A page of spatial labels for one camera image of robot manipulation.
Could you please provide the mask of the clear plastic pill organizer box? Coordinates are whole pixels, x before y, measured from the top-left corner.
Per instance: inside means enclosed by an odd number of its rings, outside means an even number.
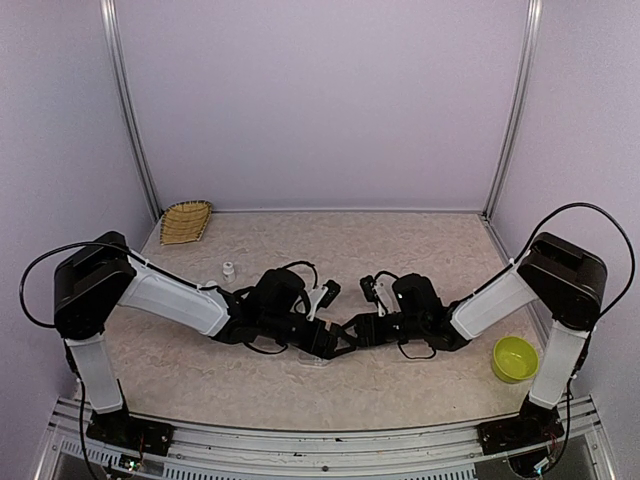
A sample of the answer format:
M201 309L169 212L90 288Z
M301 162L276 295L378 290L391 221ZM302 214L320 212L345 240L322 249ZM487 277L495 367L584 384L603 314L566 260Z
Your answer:
M299 351L298 362L305 367L323 368L330 364L330 360L320 358L304 351Z

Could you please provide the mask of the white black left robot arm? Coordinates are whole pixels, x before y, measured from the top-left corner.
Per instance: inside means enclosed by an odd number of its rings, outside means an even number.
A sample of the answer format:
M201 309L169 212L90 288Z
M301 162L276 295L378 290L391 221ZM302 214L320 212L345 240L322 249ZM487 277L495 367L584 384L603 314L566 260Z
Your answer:
M220 343L251 345L273 339L311 356L332 360L351 353L357 341L339 325L317 318L339 294L333 281L312 290L290 266L269 269L254 286L229 292L216 283L185 280L142 258L124 236L110 231L81 242L54 271L54 327L64 340L102 430L121 445L140 434L104 338L115 307L166 318Z

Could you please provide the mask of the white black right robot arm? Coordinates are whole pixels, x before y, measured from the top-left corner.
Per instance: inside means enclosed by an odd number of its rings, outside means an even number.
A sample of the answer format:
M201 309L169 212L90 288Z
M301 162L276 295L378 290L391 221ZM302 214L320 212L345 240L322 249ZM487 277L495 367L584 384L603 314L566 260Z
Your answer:
M443 305L431 280L412 273L392 283L398 311L358 314L344 327L353 330L361 348L422 339L435 350L456 351L525 305L540 301L554 325L524 402L529 407L511 423L512 436L531 444L549 429L548 411L558 405L578 370L601 316L607 275L601 258L543 232L521 259L463 300Z

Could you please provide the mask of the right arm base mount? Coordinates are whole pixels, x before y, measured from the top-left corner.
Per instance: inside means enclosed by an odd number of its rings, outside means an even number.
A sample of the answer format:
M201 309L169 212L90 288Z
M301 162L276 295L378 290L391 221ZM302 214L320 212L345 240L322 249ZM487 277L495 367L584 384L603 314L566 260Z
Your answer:
M476 429L484 455L548 442L565 434L558 407L541 407L529 396L525 397L516 415L482 422Z

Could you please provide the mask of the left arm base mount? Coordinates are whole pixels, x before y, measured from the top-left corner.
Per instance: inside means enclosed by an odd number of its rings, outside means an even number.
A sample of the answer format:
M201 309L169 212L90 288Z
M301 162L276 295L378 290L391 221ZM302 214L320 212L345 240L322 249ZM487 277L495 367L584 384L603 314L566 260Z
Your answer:
M127 403L123 402L120 410L93 413L86 434L90 439L108 445L165 457L174 427L169 423L132 416Z

